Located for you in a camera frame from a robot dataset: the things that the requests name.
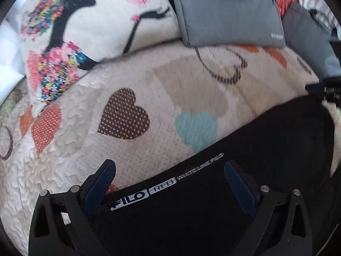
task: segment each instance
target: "gray bag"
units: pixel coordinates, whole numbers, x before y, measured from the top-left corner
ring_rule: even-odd
[[[321,79],[341,76],[340,61],[330,45],[332,31],[298,3],[283,17],[285,41]]]
[[[275,0],[174,0],[174,3],[186,46],[285,47]]]

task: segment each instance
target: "silver screw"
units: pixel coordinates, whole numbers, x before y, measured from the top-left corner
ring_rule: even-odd
[[[40,196],[45,196],[47,195],[47,190],[43,189],[41,192],[40,192]]]
[[[262,192],[269,192],[269,191],[270,191],[269,187],[266,186],[266,185],[261,186],[261,187],[260,187],[260,190],[261,190]]]
[[[79,186],[73,186],[71,188],[71,192],[78,192],[79,191]]]
[[[299,189],[294,189],[294,195],[296,195],[296,196],[300,196],[301,195],[301,192],[300,192],[300,190]]]

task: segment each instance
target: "pink butterfly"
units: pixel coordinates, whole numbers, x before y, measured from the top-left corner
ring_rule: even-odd
[[[131,4],[145,5],[148,3],[148,0],[127,0],[127,2]]]

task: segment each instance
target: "bedspread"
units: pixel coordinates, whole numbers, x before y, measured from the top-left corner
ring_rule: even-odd
[[[105,159],[117,170],[108,192],[146,180],[306,94],[305,85],[317,81],[289,48],[194,49],[172,42],[96,66],[38,118],[23,95],[1,118],[5,231],[27,255],[42,189],[58,193],[81,185]],[[341,114],[325,104],[336,124],[332,175],[341,159]]]

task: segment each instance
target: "printed cushion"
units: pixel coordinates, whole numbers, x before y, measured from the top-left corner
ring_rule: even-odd
[[[34,117],[98,62],[180,36],[168,0],[28,0],[17,19]]]

